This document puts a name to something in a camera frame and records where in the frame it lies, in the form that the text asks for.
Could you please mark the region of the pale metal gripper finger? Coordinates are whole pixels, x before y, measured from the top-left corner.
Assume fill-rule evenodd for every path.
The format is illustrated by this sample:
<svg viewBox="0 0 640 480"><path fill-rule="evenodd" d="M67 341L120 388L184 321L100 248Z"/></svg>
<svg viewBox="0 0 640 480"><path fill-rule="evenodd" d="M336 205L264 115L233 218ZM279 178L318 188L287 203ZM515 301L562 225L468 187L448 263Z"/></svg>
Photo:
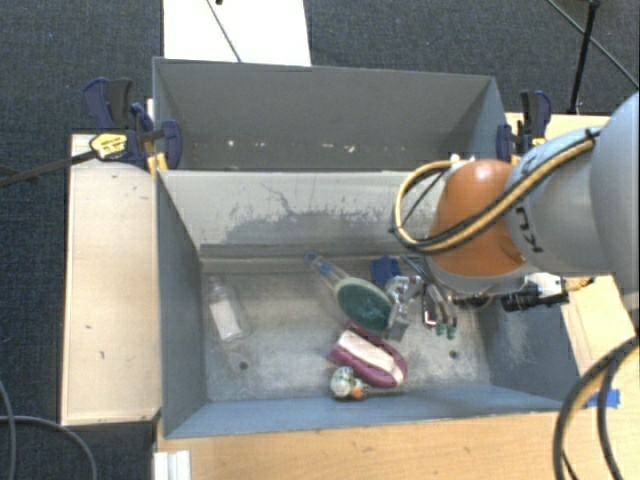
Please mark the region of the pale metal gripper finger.
<svg viewBox="0 0 640 480"><path fill-rule="evenodd" d="M404 314L398 314L387 329L387 338L391 341L401 342L409 326L408 317Z"/></svg>

